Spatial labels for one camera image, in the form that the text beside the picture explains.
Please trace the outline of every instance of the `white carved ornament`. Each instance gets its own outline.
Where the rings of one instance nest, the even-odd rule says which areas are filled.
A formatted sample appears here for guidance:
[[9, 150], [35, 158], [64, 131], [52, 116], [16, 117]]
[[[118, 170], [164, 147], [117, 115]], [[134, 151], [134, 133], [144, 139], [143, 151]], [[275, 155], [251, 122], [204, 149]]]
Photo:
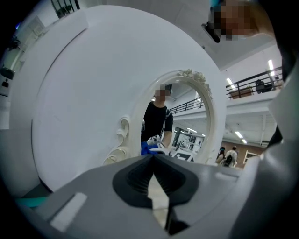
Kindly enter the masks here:
[[210, 85], [206, 83], [206, 78], [204, 74], [202, 74], [201, 72], [192, 71], [191, 69], [187, 69], [179, 70], [178, 75], [197, 81], [207, 91], [209, 97], [212, 98]]
[[126, 146], [130, 117], [128, 115], [123, 116], [120, 119], [121, 128], [116, 131], [118, 145], [109, 153], [107, 159], [104, 162], [104, 165], [111, 164], [117, 161], [121, 161], [127, 158], [129, 153], [129, 148]]

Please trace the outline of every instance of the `blue object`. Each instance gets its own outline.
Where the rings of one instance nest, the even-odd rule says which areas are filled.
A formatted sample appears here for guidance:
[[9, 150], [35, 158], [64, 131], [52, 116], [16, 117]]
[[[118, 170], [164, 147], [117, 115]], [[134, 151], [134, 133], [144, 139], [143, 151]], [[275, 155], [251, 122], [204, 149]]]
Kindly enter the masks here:
[[19, 26], [20, 26], [20, 22], [15, 26], [15, 29], [17, 30], [18, 28], [19, 28]]
[[220, 3], [221, 0], [210, 0], [211, 7], [215, 7]]
[[141, 155], [156, 155], [157, 152], [150, 151], [151, 148], [158, 148], [158, 145], [148, 145], [147, 142], [141, 142]]
[[40, 204], [43, 203], [43, 201], [46, 199], [46, 197], [36, 197], [36, 198], [17, 198], [15, 199], [15, 202], [18, 205], [23, 205], [27, 207], [38, 207]]

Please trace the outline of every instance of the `balcony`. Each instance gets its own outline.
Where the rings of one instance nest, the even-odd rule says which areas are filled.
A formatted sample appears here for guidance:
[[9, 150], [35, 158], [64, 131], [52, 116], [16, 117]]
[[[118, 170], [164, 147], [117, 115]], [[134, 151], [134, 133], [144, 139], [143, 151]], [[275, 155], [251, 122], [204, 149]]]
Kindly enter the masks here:
[[[254, 105], [257, 102], [272, 100], [282, 85], [281, 67], [229, 84], [226, 86], [227, 106], [230, 107], [244, 103], [253, 103]], [[179, 116], [194, 112], [204, 112], [205, 107], [204, 102], [198, 97], [171, 108], [170, 111], [172, 114]]]

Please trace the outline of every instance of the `black plastic part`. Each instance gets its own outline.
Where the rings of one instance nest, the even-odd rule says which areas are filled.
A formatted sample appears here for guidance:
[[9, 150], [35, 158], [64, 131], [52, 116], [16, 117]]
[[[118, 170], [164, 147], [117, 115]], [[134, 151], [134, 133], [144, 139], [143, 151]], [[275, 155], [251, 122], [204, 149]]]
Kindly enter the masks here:
[[199, 180], [194, 173], [171, 160], [174, 159], [165, 155], [148, 155], [120, 170], [113, 178], [113, 189], [131, 206], [152, 208], [152, 201], [147, 194], [154, 173], [169, 197], [170, 208], [187, 203], [196, 192]]
[[169, 197], [169, 207], [187, 203], [197, 191], [199, 180], [191, 171], [172, 162], [174, 158], [155, 155], [154, 173]]
[[153, 170], [150, 165], [153, 155], [148, 155], [120, 170], [113, 178], [112, 185], [117, 195], [134, 207], [152, 208], [147, 191]]
[[216, 43], [220, 42], [220, 38], [218, 37], [218, 35], [216, 35], [215, 31], [210, 28], [208, 22], [206, 24], [203, 23], [201, 26], [204, 29], [204, 31], [209, 35], [209, 37], [212, 40], [214, 40], [214, 42], [216, 42]]
[[7, 83], [7, 82], [3, 81], [3, 82], [2, 82], [2, 86], [3, 86], [3, 87], [6, 87], [6, 88], [8, 88], [8, 86], [9, 86], [9, 83]]
[[14, 71], [4, 66], [0, 69], [0, 74], [10, 80], [14, 78]]
[[170, 234], [174, 235], [186, 228], [188, 228], [185, 222], [179, 221], [173, 210], [168, 210], [167, 220], [165, 224], [165, 230]]

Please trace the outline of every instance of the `upper floor walkway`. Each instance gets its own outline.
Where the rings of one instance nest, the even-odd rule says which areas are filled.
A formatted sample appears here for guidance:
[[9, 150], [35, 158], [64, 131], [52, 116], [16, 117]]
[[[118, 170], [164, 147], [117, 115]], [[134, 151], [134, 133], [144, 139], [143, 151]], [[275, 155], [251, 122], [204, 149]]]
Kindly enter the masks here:
[[[227, 115], [268, 112], [268, 104], [283, 86], [281, 67], [251, 76], [226, 86]], [[205, 118], [206, 109], [200, 97], [170, 109], [174, 119]]]

